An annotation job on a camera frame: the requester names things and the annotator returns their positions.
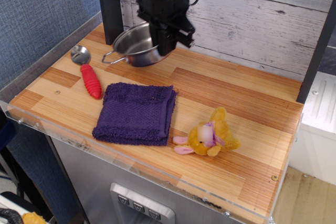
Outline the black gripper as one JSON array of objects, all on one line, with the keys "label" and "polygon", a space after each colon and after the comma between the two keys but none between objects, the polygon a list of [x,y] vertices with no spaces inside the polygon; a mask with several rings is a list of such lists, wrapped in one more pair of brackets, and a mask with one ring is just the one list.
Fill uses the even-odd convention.
[{"label": "black gripper", "polygon": [[194,45],[195,28],[186,17],[190,0],[136,0],[138,16],[149,23],[153,46],[161,56],[169,55],[179,42]]}]

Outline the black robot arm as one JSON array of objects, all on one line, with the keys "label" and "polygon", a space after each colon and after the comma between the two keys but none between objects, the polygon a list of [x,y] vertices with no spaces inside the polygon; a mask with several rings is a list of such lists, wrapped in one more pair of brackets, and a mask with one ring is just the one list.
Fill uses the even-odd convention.
[{"label": "black robot arm", "polygon": [[136,0],[138,16],[149,23],[153,45],[161,56],[175,50],[178,42],[189,48],[193,45],[195,28],[187,18],[187,11],[198,1]]}]

